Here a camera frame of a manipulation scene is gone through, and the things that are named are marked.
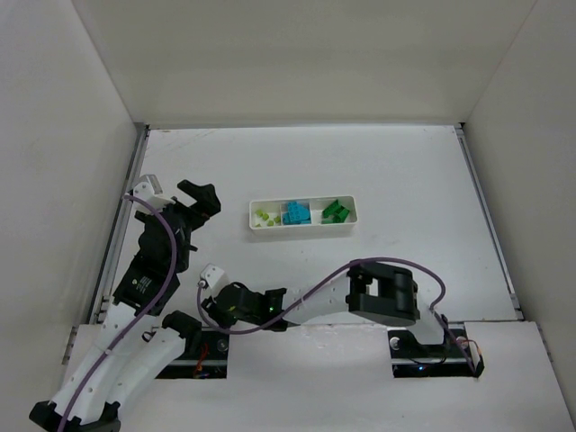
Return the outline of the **lime lego cluster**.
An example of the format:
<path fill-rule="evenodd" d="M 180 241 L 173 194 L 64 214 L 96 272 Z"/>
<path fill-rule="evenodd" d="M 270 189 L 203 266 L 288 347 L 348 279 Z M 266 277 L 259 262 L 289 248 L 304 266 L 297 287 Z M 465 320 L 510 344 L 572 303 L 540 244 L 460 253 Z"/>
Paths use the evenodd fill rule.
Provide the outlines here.
<path fill-rule="evenodd" d="M 273 227 L 282 224 L 282 215 L 278 211 L 256 209 L 253 213 L 253 226 L 256 228 Z"/>

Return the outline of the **blue long lego brick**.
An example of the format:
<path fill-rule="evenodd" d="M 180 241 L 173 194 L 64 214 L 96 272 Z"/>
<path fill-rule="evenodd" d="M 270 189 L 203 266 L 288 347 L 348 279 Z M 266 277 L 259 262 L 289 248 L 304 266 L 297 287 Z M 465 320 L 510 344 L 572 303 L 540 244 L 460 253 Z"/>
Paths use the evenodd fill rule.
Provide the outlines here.
<path fill-rule="evenodd" d="M 310 210 L 305 205 L 298 202 L 288 202 L 286 204 L 285 213 L 288 213 L 291 216 L 292 225 L 311 223 Z"/>

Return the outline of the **green long lego brick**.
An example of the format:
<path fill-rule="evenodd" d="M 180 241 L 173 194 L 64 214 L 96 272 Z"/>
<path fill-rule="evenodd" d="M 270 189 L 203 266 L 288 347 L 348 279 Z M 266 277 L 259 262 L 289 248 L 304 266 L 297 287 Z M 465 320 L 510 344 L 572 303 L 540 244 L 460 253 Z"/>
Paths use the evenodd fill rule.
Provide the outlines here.
<path fill-rule="evenodd" d="M 321 221 L 322 224 L 335 224 L 335 223 L 345 223 L 350 211 L 348 209 L 344 209 L 339 213 L 334 213 L 328 216 L 326 219 Z"/>

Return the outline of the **green lego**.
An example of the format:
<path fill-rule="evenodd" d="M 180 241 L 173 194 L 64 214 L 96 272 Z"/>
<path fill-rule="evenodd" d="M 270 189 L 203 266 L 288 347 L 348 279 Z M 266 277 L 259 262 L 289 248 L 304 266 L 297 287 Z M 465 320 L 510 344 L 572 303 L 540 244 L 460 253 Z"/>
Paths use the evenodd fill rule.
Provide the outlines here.
<path fill-rule="evenodd" d="M 327 219 L 330 217 L 334 217 L 335 215 L 338 215 L 341 212 L 342 208 L 343 205 L 340 203 L 340 201 L 335 200 L 322 211 L 322 218 Z"/>

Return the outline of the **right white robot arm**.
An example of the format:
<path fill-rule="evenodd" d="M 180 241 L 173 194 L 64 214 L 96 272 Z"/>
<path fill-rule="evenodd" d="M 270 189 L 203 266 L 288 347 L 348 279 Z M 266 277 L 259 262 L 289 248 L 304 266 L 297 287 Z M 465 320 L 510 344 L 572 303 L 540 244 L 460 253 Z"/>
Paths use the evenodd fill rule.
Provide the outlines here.
<path fill-rule="evenodd" d="M 357 259 L 307 291 L 253 292 L 208 264 L 200 275 L 197 305 L 209 327 L 228 335 L 285 332 L 347 312 L 387 328 L 404 328 L 424 347 L 439 346 L 446 340 L 444 322 L 421 299 L 409 265 L 399 258 Z"/>

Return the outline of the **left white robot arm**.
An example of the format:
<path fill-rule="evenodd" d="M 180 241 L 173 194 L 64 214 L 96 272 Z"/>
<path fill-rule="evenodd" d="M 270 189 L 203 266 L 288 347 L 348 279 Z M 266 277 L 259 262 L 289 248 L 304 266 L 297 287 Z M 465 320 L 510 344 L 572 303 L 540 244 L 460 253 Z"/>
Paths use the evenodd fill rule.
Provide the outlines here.
<path fill-rule="evenodd" d="M 138 251 L 112 294 L 100 332 L 76 371 L 49 400 L 37 402 L 31 422 L 45 431 L 118 431 L 122 416 L 156 376 L 202 338 L 199 320 L 181 311 L 158 317 L 180 285 L 191 235 L 221 211 L 213 184 L 182 180 L 191 205 L 166 198 L 144 175 L 125 195 L 143 225 Z"/>

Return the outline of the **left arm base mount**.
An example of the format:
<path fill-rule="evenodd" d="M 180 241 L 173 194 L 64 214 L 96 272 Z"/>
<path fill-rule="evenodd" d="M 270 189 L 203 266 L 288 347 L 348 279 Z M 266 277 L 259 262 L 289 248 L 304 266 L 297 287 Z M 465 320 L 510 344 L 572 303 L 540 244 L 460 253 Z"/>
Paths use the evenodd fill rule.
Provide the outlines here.
<path fill-rule="evenodd" d="M 162 328 L 173 329 L 184 337 L 184 351 L 157 375 L 159 380 L 227 378 L 228 335 L 204 328 L 198 319 L 178 310 L 163 318 Z"/>

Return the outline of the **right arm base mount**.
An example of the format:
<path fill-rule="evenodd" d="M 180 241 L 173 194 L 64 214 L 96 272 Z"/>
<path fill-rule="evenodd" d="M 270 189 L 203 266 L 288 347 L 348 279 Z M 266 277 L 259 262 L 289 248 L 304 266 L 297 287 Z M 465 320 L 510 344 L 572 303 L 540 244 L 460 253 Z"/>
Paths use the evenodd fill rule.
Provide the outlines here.
<path fill-rule="evenodd" d="M 388 332 L 394 378 L 479 378 L 485 369 L 477 343 L 463 327 L 452 328 L 439 345 L 421 345 L 406 329 Z"/>

